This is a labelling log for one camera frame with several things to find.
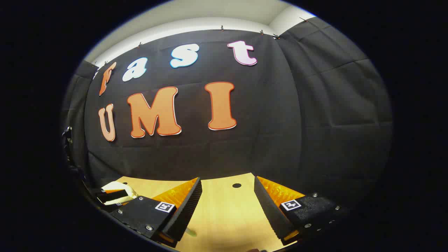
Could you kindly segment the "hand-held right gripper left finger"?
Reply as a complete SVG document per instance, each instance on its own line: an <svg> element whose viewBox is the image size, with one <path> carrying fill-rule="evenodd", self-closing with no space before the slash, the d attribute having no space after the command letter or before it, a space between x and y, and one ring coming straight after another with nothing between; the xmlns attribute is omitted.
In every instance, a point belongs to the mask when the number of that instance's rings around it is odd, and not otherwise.
<svg viewBox="0 0 448 252"><path fill-rule="evenodd" d="M153 198L138 196L120 204L112 217L154 242L175 248L187 230L203 192L199 177Z"/></svg>

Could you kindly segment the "cream yellow suitcase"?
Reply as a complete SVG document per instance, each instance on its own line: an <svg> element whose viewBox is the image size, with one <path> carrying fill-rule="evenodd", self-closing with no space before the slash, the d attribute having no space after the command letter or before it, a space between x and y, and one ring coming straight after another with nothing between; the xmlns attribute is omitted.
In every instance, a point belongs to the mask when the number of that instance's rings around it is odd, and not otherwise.
<svg viewBox="0 0 448 252"><path fill-rule="evenodd" d="M139 195L136 193L135 190L133 190L133 188L131 188L129 185L123 182L112 181L109 182L107 185L104 185L102 189L104 190L125 189L128 193L128 202L139 197Z"/></svg>

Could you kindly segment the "black backdrop cloth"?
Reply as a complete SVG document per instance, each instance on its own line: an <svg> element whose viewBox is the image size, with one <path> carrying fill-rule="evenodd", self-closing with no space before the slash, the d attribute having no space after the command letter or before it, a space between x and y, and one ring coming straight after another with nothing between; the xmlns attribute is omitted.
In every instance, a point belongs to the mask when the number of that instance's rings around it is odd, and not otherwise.
<svg viewBox="0 0 448 252"><path fill-rule="evenodd" d="M252 173L354 205L386 166L393 116L370 59L314 17L279 39L200 30L82 62L58 133L69 126L93 187Z"/></svg>

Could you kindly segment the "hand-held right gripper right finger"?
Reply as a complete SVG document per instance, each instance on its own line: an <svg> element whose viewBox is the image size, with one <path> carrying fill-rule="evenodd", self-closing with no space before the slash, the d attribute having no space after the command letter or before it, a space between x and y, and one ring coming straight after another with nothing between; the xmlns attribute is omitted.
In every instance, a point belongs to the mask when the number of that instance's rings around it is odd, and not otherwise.
<svg viewBox="0 0 448 252"><path fill-rule="evenodd" d="M254 192L283 245L305 242L346 219L349 208L316 192L303 194L256 176Z"/></svg>

